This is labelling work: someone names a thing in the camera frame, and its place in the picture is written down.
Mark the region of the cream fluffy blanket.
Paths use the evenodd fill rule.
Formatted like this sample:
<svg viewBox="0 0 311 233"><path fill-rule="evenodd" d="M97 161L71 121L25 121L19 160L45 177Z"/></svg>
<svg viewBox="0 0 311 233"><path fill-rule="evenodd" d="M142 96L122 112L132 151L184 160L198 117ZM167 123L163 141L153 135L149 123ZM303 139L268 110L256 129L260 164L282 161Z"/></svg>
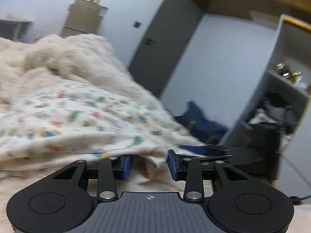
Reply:
<svg viewBox="0 0 311 233"><path fill-rule="evenodd" d="M104 37L93 34L67 38L50 35L33 44L1 39L1 113L13 100L67 81L129 96L138 96L145 90L133 80ZM142 180L148 182L158 169L147 178L143 158L138 158L142 164ZM55 170L58 169L24 177L1 178L1 232L10 231L5 212L9 199Z"/></svg>

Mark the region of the dark blue bag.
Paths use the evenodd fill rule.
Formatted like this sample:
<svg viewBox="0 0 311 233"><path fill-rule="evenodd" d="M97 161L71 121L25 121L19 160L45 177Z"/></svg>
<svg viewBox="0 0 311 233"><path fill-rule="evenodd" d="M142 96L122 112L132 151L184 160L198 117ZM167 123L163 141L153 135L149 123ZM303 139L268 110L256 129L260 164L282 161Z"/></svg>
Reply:
<svg viewBox="0 0 311 233"><path fill-rule="evenodd" d="M228 131L227 126L207 119L194 101L188 102L188 109L183 115L174 118L204 144L218 144Z"/></svg>

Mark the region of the cartoon print cream garment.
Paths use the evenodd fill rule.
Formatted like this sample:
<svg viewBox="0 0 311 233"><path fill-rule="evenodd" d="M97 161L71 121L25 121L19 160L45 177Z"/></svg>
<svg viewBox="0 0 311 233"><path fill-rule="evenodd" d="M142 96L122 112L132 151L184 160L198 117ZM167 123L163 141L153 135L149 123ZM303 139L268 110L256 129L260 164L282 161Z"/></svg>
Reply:
<svg viewBox="0 0 311 233"><path fill-rule="evenodd" d="M1 178L122 155L142 157L151 178L170 149L198 145L145 90L129 96L67 81L13 100L1 113Z"/></svg>

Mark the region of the grey open shelf unit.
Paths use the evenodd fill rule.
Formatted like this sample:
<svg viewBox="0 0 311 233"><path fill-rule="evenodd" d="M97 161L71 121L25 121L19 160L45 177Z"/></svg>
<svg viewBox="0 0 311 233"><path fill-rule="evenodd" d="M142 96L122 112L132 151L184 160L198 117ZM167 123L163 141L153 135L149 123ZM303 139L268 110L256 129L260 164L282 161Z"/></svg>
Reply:
<svg viewBox="0 0 311 233"><path fill-rule="evenodd" d="M298 116L292 134L278 125L250 125L251 115L268 92L279 93ZM274 147L281 152L290 143L303 120L310 101L310 24L283 14L262 77L232 129L221 140L225 147Z"/></svg>

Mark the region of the clothes pile on shelf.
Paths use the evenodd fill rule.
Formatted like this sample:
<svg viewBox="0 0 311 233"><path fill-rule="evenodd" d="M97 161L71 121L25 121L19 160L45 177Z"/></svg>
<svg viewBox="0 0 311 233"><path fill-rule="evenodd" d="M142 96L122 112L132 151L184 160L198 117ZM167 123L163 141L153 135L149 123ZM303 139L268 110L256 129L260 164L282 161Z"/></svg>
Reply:
<svg viewBox="0 0 311 233"><path fill-rule="evenodd" d="M292 134L298 125L293 106L279 93L268 92L259 102L248 124L271 123L278 125L286 134Z"/></svg>

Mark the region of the black wall switch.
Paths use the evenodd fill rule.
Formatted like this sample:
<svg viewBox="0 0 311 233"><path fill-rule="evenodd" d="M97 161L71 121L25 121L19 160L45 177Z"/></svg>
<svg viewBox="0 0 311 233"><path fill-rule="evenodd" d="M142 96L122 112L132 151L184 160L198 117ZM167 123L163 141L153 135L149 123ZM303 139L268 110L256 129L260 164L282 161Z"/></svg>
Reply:
<svg viewBox="0 0 311 233"><path fill-rule="evenodd" d="M139 28L140 26L141 26L141 22L139 22L139 21L135 21L133 24L134 28Z"/></svg>

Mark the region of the grey door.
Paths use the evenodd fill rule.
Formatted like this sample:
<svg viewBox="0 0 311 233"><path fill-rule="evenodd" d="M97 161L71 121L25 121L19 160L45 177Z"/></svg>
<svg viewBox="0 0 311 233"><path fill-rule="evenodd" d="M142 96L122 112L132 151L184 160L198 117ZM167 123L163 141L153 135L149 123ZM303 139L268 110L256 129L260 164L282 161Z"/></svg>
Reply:
<svg viewBox="0 0 311 233"><path fill-rule="evenodd" d="M202 17L192 0L163 0L128 68L155 97L161 96Z"/></svg>

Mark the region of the grey folding table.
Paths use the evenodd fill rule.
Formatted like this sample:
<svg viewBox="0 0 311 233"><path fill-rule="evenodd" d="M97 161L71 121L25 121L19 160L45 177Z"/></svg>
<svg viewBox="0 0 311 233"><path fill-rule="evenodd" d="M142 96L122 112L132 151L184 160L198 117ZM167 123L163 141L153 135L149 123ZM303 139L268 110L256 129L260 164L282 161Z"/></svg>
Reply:
<svg viewBox="0 0 311 233"><path fill-rule="evenodd" d="M25 19L1 18L0 37L14 42L24 42L32 21Z"/></svg>

